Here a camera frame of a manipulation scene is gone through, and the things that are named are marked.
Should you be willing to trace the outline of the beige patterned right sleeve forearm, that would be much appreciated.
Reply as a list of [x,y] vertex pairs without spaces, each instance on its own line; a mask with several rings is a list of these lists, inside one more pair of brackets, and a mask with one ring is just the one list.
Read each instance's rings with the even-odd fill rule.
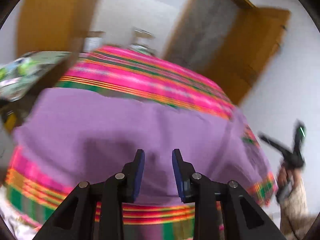
[[302,179],[280,204],[280,215],[280,231],[286,239],[303,239],[316,220],[317,216],[309,213]]

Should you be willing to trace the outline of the person's right hand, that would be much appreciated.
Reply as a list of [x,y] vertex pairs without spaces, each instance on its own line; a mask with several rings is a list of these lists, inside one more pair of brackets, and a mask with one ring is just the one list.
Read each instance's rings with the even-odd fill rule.
[[289,181],[293,182],[292,188],[295,189],[301,181],[301,170],[297,168],[289,170],[282,165],[278,171],[277,185],[278,187],[284,187]]

